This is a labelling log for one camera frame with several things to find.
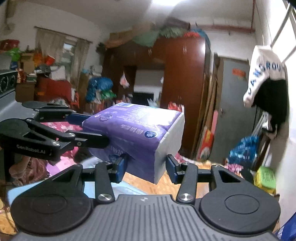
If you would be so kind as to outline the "purple tissue pack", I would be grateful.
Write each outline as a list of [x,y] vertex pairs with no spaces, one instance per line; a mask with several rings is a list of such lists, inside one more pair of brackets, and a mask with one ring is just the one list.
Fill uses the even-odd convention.
[[102,161],[114,162],[128,154],[127,172],[157,184],[165,173],[166,156],[175,156],[182,145],[184,113],[131,103],[118,103],[82,123],[85,132],[109,138],[104,149],[90,153]]

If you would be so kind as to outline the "red chair cover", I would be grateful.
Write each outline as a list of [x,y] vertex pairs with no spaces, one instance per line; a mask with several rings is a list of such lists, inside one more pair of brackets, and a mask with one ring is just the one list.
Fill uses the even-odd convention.
[[72,86],[67,80],[53,80],[51,78],[37,77],[34,100],[50,102],[54,99],[63,99],[66,104],[72,102]]

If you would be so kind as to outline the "pink floral bedsheet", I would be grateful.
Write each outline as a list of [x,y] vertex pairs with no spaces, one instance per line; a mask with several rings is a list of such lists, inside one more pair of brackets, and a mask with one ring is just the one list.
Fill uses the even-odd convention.
[[[63,133],[67,131],[70,133],[82,131],[81,126],[72,125],[67,121],[42,124]],[[46,164],[46,168],[50,173],[50,176],[54,176],[57,173],[69,168],[70,166],[80,164],[84,160],[92,157],[89,149],[86,147],[73,146],[72,144],[69,144],[69,141],[60,142],[58,137],[56,137],[55,142],[59,143],[59,145],[54,144],[57,149],[57,151],[54,153],[55,156],[53,160],[47,160],[48,163]]]

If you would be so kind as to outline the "blue bags pile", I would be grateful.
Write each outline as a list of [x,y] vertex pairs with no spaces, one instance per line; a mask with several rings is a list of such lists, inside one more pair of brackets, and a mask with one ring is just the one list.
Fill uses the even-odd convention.
[[86,102],[100,103],[103,100],[112,100],[116,94],[112,91],[113,82],[107,77],[92,77],[88,82]]

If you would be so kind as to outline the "blue plastic bag by door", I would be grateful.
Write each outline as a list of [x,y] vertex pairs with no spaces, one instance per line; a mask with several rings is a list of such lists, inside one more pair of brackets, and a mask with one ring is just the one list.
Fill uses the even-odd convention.
[[259,136],[248,136],[240,140],[227,157],[230,164],[238,164],[250,169],[257,159]]

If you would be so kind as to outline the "beige window curtains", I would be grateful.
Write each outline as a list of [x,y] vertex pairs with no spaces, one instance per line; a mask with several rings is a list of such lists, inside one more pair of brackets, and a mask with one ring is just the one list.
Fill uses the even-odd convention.
[[72,86],[77,88],[91,42],[58,31],[40,27],[36,27],[36,29],[35,49],[40,50],[44,57],[49,55],[55,58],[56,63],[62,63],[64,44],[74,43],[74,55],[71,61],[69,77]]

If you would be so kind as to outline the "grey door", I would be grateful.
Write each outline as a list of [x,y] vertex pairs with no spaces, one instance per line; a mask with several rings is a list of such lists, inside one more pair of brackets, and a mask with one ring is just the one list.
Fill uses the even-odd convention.
[[222,163],[243,137],[251,135],[255,108],[245,108],[243,96],[248,87],[249,62],[216,57],[218,120],[209,160]]

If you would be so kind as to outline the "green yellow box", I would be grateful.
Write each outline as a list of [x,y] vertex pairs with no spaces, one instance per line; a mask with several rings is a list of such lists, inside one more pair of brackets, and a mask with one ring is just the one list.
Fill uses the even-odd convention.
[[274,195],[276,193],[276,179],[273,170],[265,166],[260,166],[254,176],[254,185]]

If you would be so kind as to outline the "dark red wooden wardrobe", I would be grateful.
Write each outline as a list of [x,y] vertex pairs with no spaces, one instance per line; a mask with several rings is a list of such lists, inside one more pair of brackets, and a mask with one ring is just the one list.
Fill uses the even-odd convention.
[[161,108],[169,102],[185,107],[185,128],[180,154],[191,158],[197,146],[209,85],[210,48],[197,38],[160,38],[144,47],[129,41],[106,50],[102,76],[113,81],[112,91],[121,97],[133,91],[138,69],[163,69]]

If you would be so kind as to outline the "black hanging garment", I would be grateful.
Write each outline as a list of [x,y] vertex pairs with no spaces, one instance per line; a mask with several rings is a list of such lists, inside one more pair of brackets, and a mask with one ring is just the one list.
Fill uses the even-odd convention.
[[253,104],[268,113],[268,122],[262,127],[270,137],[276,137],[281,124],[287,118],[287,81],[270,78],[265,80],[256,93]]

